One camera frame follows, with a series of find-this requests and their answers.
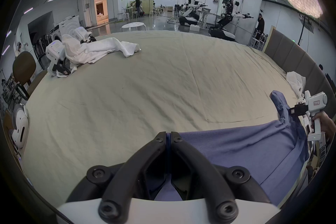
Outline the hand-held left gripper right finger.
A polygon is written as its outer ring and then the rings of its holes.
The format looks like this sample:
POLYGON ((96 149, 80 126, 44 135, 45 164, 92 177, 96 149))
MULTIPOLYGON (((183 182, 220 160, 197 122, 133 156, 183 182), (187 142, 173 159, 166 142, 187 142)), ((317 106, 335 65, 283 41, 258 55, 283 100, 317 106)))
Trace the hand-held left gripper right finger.
POLYGON ((212 164, 178 132, 171 132, 171 183, 184 201, 203 198, 209 221, 236 220, 236 199, 271 204, 247 168, 212 164))

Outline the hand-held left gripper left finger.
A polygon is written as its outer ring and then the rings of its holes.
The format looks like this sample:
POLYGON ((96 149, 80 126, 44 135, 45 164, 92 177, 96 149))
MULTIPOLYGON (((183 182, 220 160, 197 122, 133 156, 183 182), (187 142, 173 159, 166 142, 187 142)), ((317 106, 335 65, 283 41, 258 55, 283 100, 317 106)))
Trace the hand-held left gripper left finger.
POLYGON ((127 221, 132 198, 154 200, 166 181, 166 132, 136 151, 125 163, 90 167, 67 203, 101 198, 103 221, 127 221))

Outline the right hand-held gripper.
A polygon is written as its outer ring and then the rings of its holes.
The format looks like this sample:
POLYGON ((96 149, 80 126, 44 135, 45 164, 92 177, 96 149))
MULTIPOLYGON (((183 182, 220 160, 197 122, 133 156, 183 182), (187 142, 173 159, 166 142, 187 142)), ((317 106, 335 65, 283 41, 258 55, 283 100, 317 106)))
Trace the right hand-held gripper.
POLYGON ((289 114, 293 117, 306 115, 309 122, 309 133, 307 135, 308 142, 319 141, 321 139, 321 121, 320 119, 313 119, 313 117, 321 112, 327 104, 327 95, 320 92, 316 95, 311 95, 307 90, 304 98, 299 98, 297 104, 289 109, 289 114))

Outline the person's right hand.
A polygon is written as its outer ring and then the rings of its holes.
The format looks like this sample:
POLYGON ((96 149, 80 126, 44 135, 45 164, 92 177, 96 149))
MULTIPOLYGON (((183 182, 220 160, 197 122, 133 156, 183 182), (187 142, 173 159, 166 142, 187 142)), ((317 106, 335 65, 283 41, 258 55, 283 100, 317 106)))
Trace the person's right hand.
POLYGON ((333 137, 336 132, 336 125, 332 119, 324 112, 318 112, 313 117, 313 120, 320 120, 321 131, 325 132, 326 136, 333 137))

